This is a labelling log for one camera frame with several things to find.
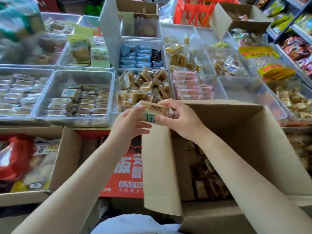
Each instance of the forearm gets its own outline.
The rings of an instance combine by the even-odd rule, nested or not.
[[[199,141],[258,234],[311,232],[312,220],[224,141],[211,131]]]
[[[108,138],[13,234],[79,233],[122,155]]]

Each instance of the shelf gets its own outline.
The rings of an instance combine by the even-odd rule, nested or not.
[[[289,2],[291,5],[293,5],[297,9],[302,9],[306,5],[306,3],[302,3],[299,0],[285,0],[285,1]]]
[[[278,44],[272,44],[271,45],[275,51],[280,55],[280,59],[283,62],[288,63],[288,65],[295,70],[297,70],[298,77],[310,88],[312,89],[312,80],[306,75],[306,73],[301,70],[296,63],[293,62],[293,60],[283,51],[281,46]]]
[[[307,43],[312,45],[312,36],[308,35],[305,31],[303,31],[300,27],[297,25],[291,26],[292,30],[295,31],[300,37],[302,37],[304,40],[306,40]]]
[[[267,28],[267,33],[271,36],[272,39],[275,40],[277,38],[277,34],[273,31],[271,27]]]

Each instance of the cardboard box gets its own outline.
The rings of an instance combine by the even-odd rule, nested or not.
[[[124,36],[156,37],[159,22],[156,3],[116,0],[119,18],[123,19]]]
[[[67,127],[30,127],[0,129],[0,135],[26,134],[44,139],[61,139],[52,178],[48,190],[0,194],[0,207],[45,201],[51,192],[59,188],[78,168],[81,137]]]
[[[234,100],[184,103],[249,165],[310,212],[310,176],[267,106]],[[165,126],[153,125],[142,136],[145,207],[183,216],[183,233],[255,233],[235,200],[194,201],[188,172],[192,158],[181,152],[182,141]]]
[[[254,21],[233,20],[227,13],[239,13],[247,15]],[[264,34],[271,20],[266,18],[263,13],[253,5],[236,5],[227,2],[219,2],[209,20],[211,28],[216,32],[219,39],[222,39],[227,31],[234,28],[241,28],[255,34]]]

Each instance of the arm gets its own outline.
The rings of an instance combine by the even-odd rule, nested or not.
[[[206,128],[189,106],[172,99],[160,103],[176,109],[180,116],[155,120],[204,151],[258,234],[311,233],[309,216]]]
[[[137,121],[144,109],[120,114],[107,140],[12,234],[79,233],[132,138],[149,133],[143,128],[151,125]]]

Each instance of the hand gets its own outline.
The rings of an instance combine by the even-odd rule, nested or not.
[[[144,110],[145,107],[143,106],[128,109],[118,115],[115,120],[107,140],[110,143],[116,143],[122,155],[128,152],[131,140],[134,137],[148,134],[149,130],[144,128],[150,129],[152,127],[151,124],[140,121]]]
[[[169,106],[179,113],[178,119],[172,119],[162,115],[155,115],[155,121],[176,131],[183,138],[199,144],[201,138],[205,137],[210,130],[204,126],[196,113],[181,101],[165,99],[158,104]]]

